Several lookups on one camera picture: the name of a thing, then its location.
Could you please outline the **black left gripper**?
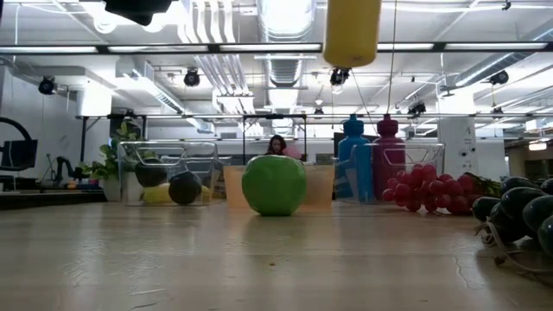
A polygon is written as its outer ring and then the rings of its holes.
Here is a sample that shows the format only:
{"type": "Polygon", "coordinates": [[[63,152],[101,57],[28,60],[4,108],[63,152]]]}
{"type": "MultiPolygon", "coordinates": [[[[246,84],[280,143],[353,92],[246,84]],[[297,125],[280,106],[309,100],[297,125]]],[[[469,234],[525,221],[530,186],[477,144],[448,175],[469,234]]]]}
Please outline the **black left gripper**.
{"type": "Polygon", "coordinates": [[[105,10],[133,21],[141,26],[149,26],[154,14],[165,13],[173,0],[103,0],[105,10]]]}

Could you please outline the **dark brown round fruit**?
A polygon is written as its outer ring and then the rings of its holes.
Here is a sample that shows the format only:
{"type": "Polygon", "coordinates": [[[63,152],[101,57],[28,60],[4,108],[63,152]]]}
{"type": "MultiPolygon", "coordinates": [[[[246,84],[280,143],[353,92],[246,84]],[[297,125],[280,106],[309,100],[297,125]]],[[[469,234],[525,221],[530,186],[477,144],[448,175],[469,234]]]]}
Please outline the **dark brown round fruit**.
{"type": "Polygon", "coordinates": [[[169,181],[169,197],[174,203],[181,206],[195,202],[201,191],[200,178],[190,171],[174,175],[169,181]]]}
{"type": "Polygon", "coordinates": [[[167,180],[167,170],[155,157],[145,158],[135,165],[135,175],[142,187],[156,187],[167,180]]]}

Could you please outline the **yellow toy banana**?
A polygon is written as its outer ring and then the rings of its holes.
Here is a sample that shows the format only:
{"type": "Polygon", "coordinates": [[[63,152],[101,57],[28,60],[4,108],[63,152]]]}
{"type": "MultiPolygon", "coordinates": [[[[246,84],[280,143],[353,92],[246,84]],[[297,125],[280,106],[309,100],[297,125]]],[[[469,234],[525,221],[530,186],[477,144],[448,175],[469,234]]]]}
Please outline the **yellow toy banana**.
{"type": "MultiPolygon", "coordinates": [[[[145,187],[140,196],[140,201],[149,205],[168,205],[175,202],[169,195],[169,183],[163,183],[155,187],[145,187]]],[[[201,194],[196,198],[195,203],[208,204],[212,201],[213,195],[211,190],[206,187],[201,187],[201,194]]]]}

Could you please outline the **yellow squeeze bottle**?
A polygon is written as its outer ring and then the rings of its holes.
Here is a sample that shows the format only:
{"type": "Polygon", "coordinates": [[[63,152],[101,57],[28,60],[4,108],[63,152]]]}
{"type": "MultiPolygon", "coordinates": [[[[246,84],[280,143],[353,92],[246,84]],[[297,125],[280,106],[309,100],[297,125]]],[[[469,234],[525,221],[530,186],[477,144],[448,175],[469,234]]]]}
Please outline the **yellow squeeze bottle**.
{"type": "Polygon", "coordinates": [[[323,58],[333,67],[371,64],[377,55],[382,0],[327,0],[323,58]]]}

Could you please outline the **blue squeeze bottle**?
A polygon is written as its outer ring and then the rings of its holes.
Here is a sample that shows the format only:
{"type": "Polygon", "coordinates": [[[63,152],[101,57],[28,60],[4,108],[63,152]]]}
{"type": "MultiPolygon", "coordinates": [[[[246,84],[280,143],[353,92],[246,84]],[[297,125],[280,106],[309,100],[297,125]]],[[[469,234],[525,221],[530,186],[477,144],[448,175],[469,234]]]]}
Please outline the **blue squeeze bottle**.
{"type": "Polygon", "coordinates": [[[352,114],[343,123],[345,138],[339,143],[336,198],[368,203],[373,200],[372,146],[365,125],[352,114]]]}

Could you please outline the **magenta squeeze bottle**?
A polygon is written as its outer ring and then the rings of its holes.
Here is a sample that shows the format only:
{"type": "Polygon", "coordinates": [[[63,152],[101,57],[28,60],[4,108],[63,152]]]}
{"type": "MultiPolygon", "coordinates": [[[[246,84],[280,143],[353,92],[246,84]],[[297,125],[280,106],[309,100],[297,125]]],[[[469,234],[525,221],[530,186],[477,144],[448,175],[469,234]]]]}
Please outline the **magenta squeeze bottle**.
{"type": "Polygon", "coordinates": [[[398,121],[384,114],[377,122],[378,138],[372,142],[372,178],[376,200],[382,200],[387,181],[405,170],[404,141],[396,137],[398,121]]]}

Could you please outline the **red toy grape bunch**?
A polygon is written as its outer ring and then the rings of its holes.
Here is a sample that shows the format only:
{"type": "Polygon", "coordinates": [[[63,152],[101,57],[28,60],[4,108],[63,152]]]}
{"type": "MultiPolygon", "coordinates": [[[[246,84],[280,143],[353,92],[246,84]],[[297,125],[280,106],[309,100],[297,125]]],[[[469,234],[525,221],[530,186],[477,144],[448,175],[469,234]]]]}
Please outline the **red toy grape bunch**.
{"type": "Polygon", "coordinates": [[[445,210],[452,215],[468,215],[476,200],[497,199],[500,188],[499,182],[469,172],[454,178],[437,174],[432,164],[416,164],[410,171],[400,170],[393,175],[379,194],[382,200],[413,213],[423,208],[427,213],[445,210]]]}

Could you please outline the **dark blue toy grape bunch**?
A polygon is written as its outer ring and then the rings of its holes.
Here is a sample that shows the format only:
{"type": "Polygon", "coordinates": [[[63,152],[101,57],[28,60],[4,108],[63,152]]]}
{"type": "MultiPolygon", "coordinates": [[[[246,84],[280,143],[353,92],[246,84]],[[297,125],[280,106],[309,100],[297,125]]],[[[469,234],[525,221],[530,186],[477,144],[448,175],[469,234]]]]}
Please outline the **dark blue toy grape bunch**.
{"type": "Polygon", "coordinates": [[[553,279],[553,178],[537,185],[513,176],[504,180],[498,198],[473,203],[480,222],[475,233],[494,248],[494,264],[510,262],[527,275],[553,279]]]}

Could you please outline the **clear plastic bin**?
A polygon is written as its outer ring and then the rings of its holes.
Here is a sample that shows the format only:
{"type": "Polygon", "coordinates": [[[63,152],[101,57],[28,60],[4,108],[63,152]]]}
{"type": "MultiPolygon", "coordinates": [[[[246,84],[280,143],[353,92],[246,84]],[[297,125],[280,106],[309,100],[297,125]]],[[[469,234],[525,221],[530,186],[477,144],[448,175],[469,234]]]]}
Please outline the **clear plastic bin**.
{"type": "MultiPolygon", "coordinates": [[[[404,143],[405,147],[405,171],[410,171],[416,164],[432,164],[437,168],[437,174],[443,172],[445,146],[441,143],[404,143]]],[[[336,198],[336,175],[334,179],[334,198],[336,198]]],[[[344,200],[360,204],[381,203],[383,200],[376,200],[375,196],[368,203],[361,203],[355,200],[344,200]]]]}
{"type": "MultiPolygon", "coordinates": [[[[201,186],[208,187],[212,195],[221,174],[222,163],[219,161],[218,148],[215,143],[199,141],[145,141],[147,149],[153,150],[167,170],[169,183],[174,175],[190,171],[200,178],[201,186]]],[[[149,205],[142,201],[125,203],[128,206],[181,206],[176,203],[168,205],[149,205]]],[[[205,206],[193,202],[186,206],[205,206]]]]}

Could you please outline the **green potted plant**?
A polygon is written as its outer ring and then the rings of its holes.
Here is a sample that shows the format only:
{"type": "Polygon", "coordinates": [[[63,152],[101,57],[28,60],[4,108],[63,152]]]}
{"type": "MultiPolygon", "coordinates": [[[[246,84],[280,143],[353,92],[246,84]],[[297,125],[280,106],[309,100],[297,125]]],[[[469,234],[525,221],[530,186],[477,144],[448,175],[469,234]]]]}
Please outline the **green potted plant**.
{"type": "Polygon", "coordinates": [[[85,175],[98,180],[106,199],[136,203],[143,192],[135,175],[135,165],[145,158],[158,156],[143,143],[140,128],[129,120],[114,120],[108,143],[99,147],[103,159],[79,165],[85,175]]]}

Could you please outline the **black background machine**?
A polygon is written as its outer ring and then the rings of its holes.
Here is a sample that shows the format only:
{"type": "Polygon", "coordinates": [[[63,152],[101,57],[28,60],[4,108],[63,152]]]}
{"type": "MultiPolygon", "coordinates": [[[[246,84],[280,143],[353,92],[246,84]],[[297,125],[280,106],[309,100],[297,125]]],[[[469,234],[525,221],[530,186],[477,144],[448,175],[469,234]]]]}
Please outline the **black background machine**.
{"type": "Polygon", "coordinates": [[[0,171],[19,172],[33,168],[38,141],[32,139],[27,130],[13,119],[0,117],[0,123],[11,125],[22,135],[22,140],[4,141],[0,146],[0,171]]]}

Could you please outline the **person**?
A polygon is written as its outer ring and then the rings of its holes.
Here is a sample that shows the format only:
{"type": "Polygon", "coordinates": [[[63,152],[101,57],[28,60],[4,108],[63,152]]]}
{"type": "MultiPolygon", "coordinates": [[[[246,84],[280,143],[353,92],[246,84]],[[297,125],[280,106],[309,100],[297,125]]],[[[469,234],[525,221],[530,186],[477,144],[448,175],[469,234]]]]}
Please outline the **person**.
{"type": "Polygon", "coordinates": [[[294,146],[288,146],[280,135],[274,135],[269,142],[265,155],[269,156],[287,156],[296,160],[301,160],[302,155],[294,146]]]}

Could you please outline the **orange plastic bin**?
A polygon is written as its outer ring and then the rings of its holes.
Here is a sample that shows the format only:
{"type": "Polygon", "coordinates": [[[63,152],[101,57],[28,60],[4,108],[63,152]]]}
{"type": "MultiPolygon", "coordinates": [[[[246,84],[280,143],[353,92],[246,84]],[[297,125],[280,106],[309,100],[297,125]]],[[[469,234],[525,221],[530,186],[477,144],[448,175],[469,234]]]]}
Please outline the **orange plastic bin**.
{"type": "MultiPolygon", "coordinates": [[[[332,210],[334,165],[305,165],[306,195],[299,213],[326,213],[332,210]]],[[[243,195],[241,180],[245,166],[224,167],[227,206],[231,210],[250,210],[243,195]]]]}

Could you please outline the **green toy apple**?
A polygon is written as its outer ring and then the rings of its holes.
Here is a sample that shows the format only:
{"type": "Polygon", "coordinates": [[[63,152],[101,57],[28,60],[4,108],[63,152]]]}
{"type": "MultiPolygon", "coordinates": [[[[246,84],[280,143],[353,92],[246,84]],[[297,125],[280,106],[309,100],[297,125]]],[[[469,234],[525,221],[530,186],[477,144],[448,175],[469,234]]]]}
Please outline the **green toy apple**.
{"type": "Polygon", "coordinates": [[[307,173],[299,160],[259,155],[248,161],[241,178],[249,207],[261,216],[291,216],[303,203],[307,173]]]}

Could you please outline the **black overhead light beam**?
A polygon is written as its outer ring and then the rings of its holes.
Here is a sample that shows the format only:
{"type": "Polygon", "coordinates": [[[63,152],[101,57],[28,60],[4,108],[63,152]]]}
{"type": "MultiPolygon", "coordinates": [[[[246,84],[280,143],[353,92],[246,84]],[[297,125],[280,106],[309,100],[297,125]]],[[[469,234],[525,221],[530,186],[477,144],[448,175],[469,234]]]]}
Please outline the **black overhead light beam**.
{"type": "MultiPolygon", "coordinates": [[[[0,46],[7,55],[89,55],[89,54],[320,54],[323,45],[308,43],[208,43],[149,45],[0,46]]],[[[382,42],[377,51],[385,53],[553,53],[553,41],[498,42],[382,42]]]]}

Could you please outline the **black aluminium table frame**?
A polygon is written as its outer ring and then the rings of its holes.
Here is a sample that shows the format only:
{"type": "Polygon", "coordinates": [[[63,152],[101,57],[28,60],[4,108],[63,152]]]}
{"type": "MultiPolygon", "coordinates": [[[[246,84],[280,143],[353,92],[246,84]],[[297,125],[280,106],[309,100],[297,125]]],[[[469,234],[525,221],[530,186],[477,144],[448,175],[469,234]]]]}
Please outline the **black aluminium table frame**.
{"type": "Polygon", "coordinates": [[[31,194],[0,194],[0,211],[28,209],[45,206],[67,206],[87,203],[103,203],[107,199],[101,192],[53,192],[31,194]]]}

